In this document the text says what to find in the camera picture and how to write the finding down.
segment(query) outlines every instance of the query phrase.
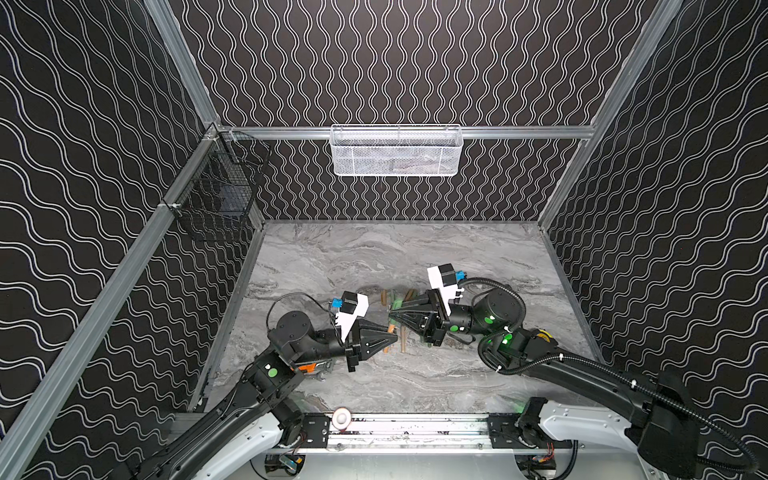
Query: wavy line pattern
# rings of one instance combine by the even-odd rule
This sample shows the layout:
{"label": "wavy line pattern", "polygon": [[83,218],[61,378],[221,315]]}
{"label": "wavy line pattern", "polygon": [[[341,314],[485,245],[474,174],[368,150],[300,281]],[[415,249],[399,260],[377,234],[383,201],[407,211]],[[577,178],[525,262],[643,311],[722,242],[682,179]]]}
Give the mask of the wavy line pattern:
{"label": "wavy line pattern", "polygon": [[550,232],[606,360],[679,369],[763,458],[767,31],[766,0],[685,2]]}
{"label": "wavy line pattern", "polygon": [[138,0],[0,0],[0,439],[203,133]]}
{"label": "wavy line pattern", "polygon": [[582,125],[655,0],[172,0],[223,122]]}
{"label": "wavy line pattern", "polygon": [[[279,141],[257,203],[273,220],[536,221],[577,145],[468,141],[454,177],[339,177],[327,141]],[[252,146],[233,142],[236,152]]]}
{"label": "wavy line pattern", "polygon": [[[253,235],[247,228],[246,237]],[[54,421],[23,478],[103,478],[164,444],[185,410],[248,241],[196,243],[174,224]]]}

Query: orange part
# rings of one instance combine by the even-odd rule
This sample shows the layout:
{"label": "orange part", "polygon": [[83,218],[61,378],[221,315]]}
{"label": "orange part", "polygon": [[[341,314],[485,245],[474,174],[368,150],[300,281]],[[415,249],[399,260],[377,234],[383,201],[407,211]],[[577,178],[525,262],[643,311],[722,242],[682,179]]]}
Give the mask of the orange part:
{"label": "orange part", "polygon": [[[387,331],[387,333],[394,332],[395,331],[395,326],[390,323],[389,327],[387,327],[386,331]],[[384,347],[384,353],[389,353],[389,347],[388,346]]]}
{"label": "orange part", "polygon": [[316,367],[317,367],[316,363],[308,363],[306,365],[301,365],[299,367],[299,370],[301,370],[304,373],[312,373],[315,371]]}

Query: aluminum frame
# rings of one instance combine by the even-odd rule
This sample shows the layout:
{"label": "aluminum frame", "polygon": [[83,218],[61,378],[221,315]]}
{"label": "aluminum frame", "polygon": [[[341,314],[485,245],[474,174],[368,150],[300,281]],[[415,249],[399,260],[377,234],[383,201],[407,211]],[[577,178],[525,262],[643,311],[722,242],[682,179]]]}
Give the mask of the aluminum frame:
{"label": "aluminum frame", "polygon": [[205,389],[210,388],[210,374],[219,366],[221,357],[224,355],[224,349],[227,347],[227,343],[232,333],[232,328],[235,325],[235,319],[237,313],[240,311],[240,306],[243,304],[243,298],[248,288],[248,281],[250,280],[250,274],[253,272],[253,268],[256,266],[256,259],[261,251],[261,245],[264,242],[264,231],[256,230],[253,233],[253,238],[250,241],[248,247],[248,253],[246,253],[243,260],[243,266],[240,269],[240,275],[237,276],[235,287],[230,295],[230,300],[227,303],[227,309],[224,310],[224,315],[221,317],[221,323],[216,334],[216,339],[210,348],[208,358],[205,361],[203,367],[203,373],[197,380],[197,386],[195,387],[194,394],[190,400],[187,410],[192,412],[197,407],[198,402],[204,396],[204,393],[208,393]]}
{"label": "aluminum frame", "polygon": [[[330,140],[331,127],[223,127],[259,140]],[[504,140],[526,138],[592,138],[594,127],[473,127],[461,126],[464,140]]]}
{"label": "aluminum frame", "polygon": [[[515,464],[513,456],[503,455],[413,455],[407,450],[388,455],[371,454],[365,458],[348,455],[311,455],[301,471],[302,480],[357,480],[366,478],[383,480],[391,478],[420,478],[422,480],[443,480],[448,478],[503,478],[504,480],[526,480]],[[570,452],[557,456],[558,474],[564,471],[570,460]],[[259,475],[263,470],[263,457],[253,460],[253,468]],[[244,465],[230,480],[251,480],[256,478],[252,465]],[[589,455],[579,452],[574,471],[568,480],[667,480],[666,477],[647,477],[643,473],[637,455],[627,453],[604,453]]]}
{"label": "aluminum frame", "polygon": [[[546,449],[494,449],[488,436],[488,413],[353,413],[347,433],[328,432],[326,448],[299,448],[297,453],[331,455],[539,455]],[[605,444],[580,442],[591,454],[619,453]],[[273,448],[265,453],[284,452]],[[570,449],[557,449],[568,454]]]}
{"label": "aluminum frame", "polygon": [[200,76],[200,70],[197,69],[192,52],[181,34],[179,21],[168,0],[144,0],[144,5],[163,38],[171,60],[179,71],[181,83],[190,95],[197,116],[205,125],[219,124],[219,114],[210,99],[208,89]]}
{"label": "aluminum frame", "polygon": [[549,230],[560,207],[568,198],[571,188],[576,184],[581,172],[587,166],[595,148],[597,148],[605,132],[613,124],[621,106],[637,83],[640,73],[645,68],[648,60],[650,60],[651,55],[656,51],[661,37],[664,36],[664,32],[667,31],[677,12],[680,11],[682,4],[683,0],[659,0],[645,25],[643,25],[643,29],[640,35],[637,36],[634,47],[627,56],[623,68],[619,75],[616,76],[598,112],[594,119],[592,119],[594,134],[589,140],[579,143],[574,156],[568,162],[558,185],[554,188],[554,192],[549,197],[547,205],[541,212],[539,225],[545,231]]}
{"label": "aluminum frame", "polygon": [[576,298],[576,293],[574,293],[574,289],[571,286],[571,281],[568,279],[568,275],[565,274],[565,270],[563,270],[563,265],[560,263],[560,258],[558,258],[558,253],[555,251],[552,241],[549,240],[549,233],[540,227],[539,233],[541,234],[541,241],[544,242],[544,247],[547,249],[547,253],[549,253],[549,258],[552,261],[554,270],[558,273],[560,282],[563,284],[565,296],[568,297],[568,302],[571,304],[571,309],[574,311],[574,315],[576,315],[576,320],[581,327],[581,332],[584,334],[584,338],[587,339],[589,350],[592,352],[595,360],[605,364],[605,359],[598,346],[598,341],[594,338],[594,334],[589,328],[587,317],[584,316],[584,312],[581,310],[581,303],[578,301],[578,298]]}
{"label": "aluminum frame", "polygon": [[24,473],[125,300],[136,286],[150,258],[174,222],[174,214],[166,204],[174,204],[179,200],[184,187],[203,163],[217,136],[214,127],[208,129],[163,197],[164,203],[158,205],[152,213],[22,412],[11,424],[8,434],[0,442],[1,480],[18,480]]}
{"label": "aluminum frame", "polygon": [[[411,225],[442,225],[442,224],[454,224],[457,223],[456,220],[369,220],[369,219],[360,219],[360,220],[349,220],[346,218],[341,218],[338,220],[302,220],[302,219],[276,219],[276,220],[267,220],[267,223],[400,223],[400,224],[411,224]],[[532,225],[532,226],[538,226],[538,223],[535,220],[484,220],[482,222],[484,225],[493,225],[498,223],[513,223],[518,225]]]}

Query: wire mesh basket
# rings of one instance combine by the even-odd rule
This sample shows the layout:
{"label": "wire mesh basket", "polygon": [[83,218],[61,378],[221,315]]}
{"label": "wire mesh basket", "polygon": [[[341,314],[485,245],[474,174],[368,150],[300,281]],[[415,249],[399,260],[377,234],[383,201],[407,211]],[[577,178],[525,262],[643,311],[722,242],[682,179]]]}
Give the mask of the wire mesh basket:
{"label": "wire mesh basket", "polygon": [[250,225],[259,170],[259,163],[215,145],[187,185],[183,200],[172,208],[184,231],[202,242],[242,240],[244,227]]}
{"label": "wire mesh basket", "polygon": [[451,177],[463,145],[458,125],[331,127],[333,172],[344,176]]}

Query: gray marble surface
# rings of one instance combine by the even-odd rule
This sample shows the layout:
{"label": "gray marble surface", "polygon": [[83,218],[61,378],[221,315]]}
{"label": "gray marble surface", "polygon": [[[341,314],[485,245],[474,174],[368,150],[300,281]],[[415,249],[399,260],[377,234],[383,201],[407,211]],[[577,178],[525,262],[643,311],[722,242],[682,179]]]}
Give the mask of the gray marble surface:
{"label": "gray marble surface", "polygon": [[[565,349],[592,358],[533,224],[270,223],[213,378],[209,407],[267,346],[264,319],[278,296],[303,291],[324,303],[344,290],[359,291],[370,296],[366,319],[386,325],[381,290],[401,295],[408,288],[423,290],[429,286],[427,267],[442,263],[453,263],[468,276],[511,284],[528,308],[526,327],[546,329]],[[327,314],[300,298],[279,303],[270,325],[296,309],[306,312],[317,328],[329,325]],[[476,344],[446,339],[441,347],[428,347],[413,332],[405,353],[396,343],[389,353],[361,362],[354,373],[346,371],[342,359],[325,382],[308,379],[295,394],[308,410],[345,406],[353,412],[514,412],[530,396],[592,404],[548,382],[492,372],[478,358]]]}

